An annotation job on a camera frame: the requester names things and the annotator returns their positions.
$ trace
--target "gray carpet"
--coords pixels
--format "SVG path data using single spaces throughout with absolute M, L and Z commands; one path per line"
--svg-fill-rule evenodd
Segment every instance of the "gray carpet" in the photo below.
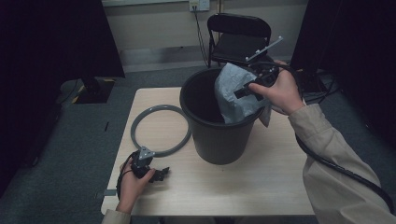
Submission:
M 72 97 L 67 99 L 37 166 L 20 169 L 0 200 L 0 223 L 100 223 L 101 192 L 107 186 L 136 90 L 180 87 L 202 69 L 126 74 L 116 81 L 107 104 L 73 105 Z M 73 90 L 74 84 L 63 84 L 60 99 Z M 343 93 L 329 96 L 321 106 L 396 201 L 396 150 L 367 130 L 361 112 Z M 314 217 L 284 217 L 283 221 L 318 223 Z M 137 217 L 134 223 L 154 224 L 157 219 Z

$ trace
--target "chair backrest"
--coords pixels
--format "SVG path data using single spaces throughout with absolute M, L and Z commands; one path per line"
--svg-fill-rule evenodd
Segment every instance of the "chair backrest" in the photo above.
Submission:
M 260 18 L 251 16 L 229 13 L 215 14 L 207 20 L 207 28 L 210 34 L 214 31 L 232 35 L 267 37 L 268 43 L 271 37 L 271 27 L 268 23 Z

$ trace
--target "left hand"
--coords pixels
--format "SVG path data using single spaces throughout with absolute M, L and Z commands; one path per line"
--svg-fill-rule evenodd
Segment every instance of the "left hand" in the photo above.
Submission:
M 134 176 L 131 171 L 132 159 L 127 161 L 124 173 L 126 173 L 121 181 L 120 202 L 117 205 L 116 211 L 131 214 L 134 208 L 134 202 L 142 194 L 145 186 L 149 180 L 154 176 L 155 170 L 149 170 L 141 179 Z

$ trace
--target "black handheld device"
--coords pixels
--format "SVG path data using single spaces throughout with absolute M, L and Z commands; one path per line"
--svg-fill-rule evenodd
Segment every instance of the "black handheld device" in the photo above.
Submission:
M 249 68 L 253 70 L 253 74 L 256 75 L 256 78 L 244 84 L 241 89 L 235 91 L 233 94 L 235 94 L 237 99 L 254 94 L 256 99 L 260 101 L 263 99 L 263 97 L 251 91 L 248 88 L 248 85 L 250 83 L 257 83 L 264 87 L 272 87 L 276 82 L 277 75 L 279 74 L 279 67 L 274 63 L 253 63 L 249 66 Z
M 129 172 L 133 172 L 134 176 L 137 178 L 141 179 L 143 176 L 146 175 L 146 173 L 150 170 L 149 165 L 152 162 L 153 157 L 155 156 L 154 151 L 150 151 L 146 147 L 141 147 L 137 151 L 133 152 L 125 161 L 123 164 L 121 170 L 120 170 L 120 175 L 117 180 L 117 195 L 120 198 L 120 192 L 121 192 L 121 182 L 122 178 L 125 174 Z M 125 167 L 128 164 L 128 160 L 132 158 L 132 164 L 131 164 L 131 170 L 125 171 Z M 169 167 L 166 167 L 164 169 L 156 170 L 154 176 L 149 180 L 149 183 L 153 183 L 154 181 L 163 181 L 165 178 L 165 175 L 169 173 Z

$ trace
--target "person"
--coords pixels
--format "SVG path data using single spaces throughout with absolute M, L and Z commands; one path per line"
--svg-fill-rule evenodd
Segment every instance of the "person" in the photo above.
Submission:
M 319 105 L 304 104 L 290 72 L 280 69 L 276 83 L 270 88 L 254 83 L 249 88 L 281 108 L 289 116 L 296 134 L 311 150 L 379 186 L 375 172 L 326 120 Z M 129 223 L 134 201 L 152 173 L 140 180 L 132 174 L 125 175 L 119 206 L 116 211 L 107 210 L 103 223 Z M 396 217 L 376 193 L 310 157 L 304 165 L 303 180 L 314 213 L 321 224 L 396 223 Z

